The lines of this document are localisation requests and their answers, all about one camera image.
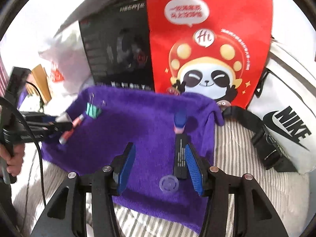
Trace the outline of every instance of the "yellow dots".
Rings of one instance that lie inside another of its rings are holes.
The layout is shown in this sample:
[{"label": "yellow dots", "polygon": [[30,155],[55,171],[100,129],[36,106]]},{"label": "yellow dots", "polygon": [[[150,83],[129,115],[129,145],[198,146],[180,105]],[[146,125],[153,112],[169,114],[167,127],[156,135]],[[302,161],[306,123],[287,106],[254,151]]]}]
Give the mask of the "yellow dots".
[{"label": "yellow dots", "polygon": [[240,61],[236,61],[233,65],[233,68],[235,71],[239,71],[241,70],[241,62]]},{"label": "yellow dots", "polygon": [[224,44],[220,48],[220,53],[225,60],[230,61],[235,57],[235,49],[230,44]]},{"label": "yellow dots", "polygon": [[233,81],[233,85],[235,86],[235,89],[236,88],[238,88],[240,85],[241,85],[241,83],[242,83],[242,79],[235,79],[234,81]]},{"label": "yellow dots", "polygon": [[179,45],[177,55],[180,59],[186,60],[191,55],[191,47],[187,43]]},{"label": "yellow dots", "polygon": [[171,77],[171,78],[170,78],[170,83],[171,83],[172,85],[174,85],[176,82],[177,82],[177,78],[176,78],[176,77]]},{"label": "yellow dots", "polygon": [[178,70],[180,67],[180,62],[177,59],[172,60],[171,67],[174,70]]}]

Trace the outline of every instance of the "plastic cap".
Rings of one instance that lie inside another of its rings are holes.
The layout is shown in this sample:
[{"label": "plastic cap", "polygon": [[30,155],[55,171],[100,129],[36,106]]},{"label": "plastic cap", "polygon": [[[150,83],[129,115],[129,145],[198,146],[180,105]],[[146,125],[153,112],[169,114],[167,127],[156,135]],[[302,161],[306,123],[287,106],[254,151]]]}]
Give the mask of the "plastic cap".
[{"label": "plastic cap", "polygon": [[56,122],[72,122],[72,120],[67,112],[64,112],[59,117],[55,118],[55,121]]},{"label": "plastic cap", "polygon": [[172,194],[179,188],[179,180],[174,175],[163,176],[159,181],[160,190],[165,194]]},{"label": "plastic cap", "polygon": [[174,114],[174,125],[178,128],[183,128],[186,124],[186,111],[179,110]]}]

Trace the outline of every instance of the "speech bubble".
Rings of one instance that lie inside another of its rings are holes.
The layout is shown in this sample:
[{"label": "speech bubble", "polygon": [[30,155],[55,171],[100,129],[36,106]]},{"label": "speech bubble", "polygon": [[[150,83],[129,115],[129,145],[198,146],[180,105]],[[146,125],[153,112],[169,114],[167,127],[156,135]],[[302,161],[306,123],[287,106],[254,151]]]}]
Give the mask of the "speech bubble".
[{"label": "speech bubble", "polygon": [[195,42],[203,47],[209,47],[215,40],[215,34],[207,28],[197,30],[193,37]]},{"label": "speech bubble", "polygon": [[165,17],[175,25],[199,24],[210,15],[210,9],[203,0],[171,0],[165,6]]}]

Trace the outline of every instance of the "black buckle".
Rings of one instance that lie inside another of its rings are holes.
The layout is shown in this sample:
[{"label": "black buckle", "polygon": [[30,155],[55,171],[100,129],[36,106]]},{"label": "black buckle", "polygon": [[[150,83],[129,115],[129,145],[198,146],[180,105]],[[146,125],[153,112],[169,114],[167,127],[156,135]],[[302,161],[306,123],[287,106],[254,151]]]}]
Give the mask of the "black buckle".
[{"label": "black buckle", "polygon": [[252,137],[251,142],[257,149],[258,155],[266,170],[282,162],[283,153],[281,147],[264,125]]}]

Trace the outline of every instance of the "nike logo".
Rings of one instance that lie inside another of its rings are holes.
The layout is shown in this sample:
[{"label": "nike logo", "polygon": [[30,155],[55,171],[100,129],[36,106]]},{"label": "nike logo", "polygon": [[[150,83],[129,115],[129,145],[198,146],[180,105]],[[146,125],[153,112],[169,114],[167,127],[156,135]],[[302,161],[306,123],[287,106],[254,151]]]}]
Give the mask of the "nike logo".
[{"label": "nike logo", "polygon": [[[279,128],[273,122],[273,116],[279,120],[279,122],[285,127],[288,133],[282,130],[281,128]],[[298,144],[299,146],[309,151],[309,149],[307,149],[304,145],[300,143],[299,137],[304,139],[306,138],[306,135],[311,135],[312,133],[304,124],[304,122],[300,119],[300,117],[296,114],[296,112],[292,110],[290,106],[288,106],[286,109],[284,109],[281,112],[279,111],[269,112],[263,117],[263,123],[266,125],[266,127],[271,129],[272,131],[282,135],[288,140]]]}]

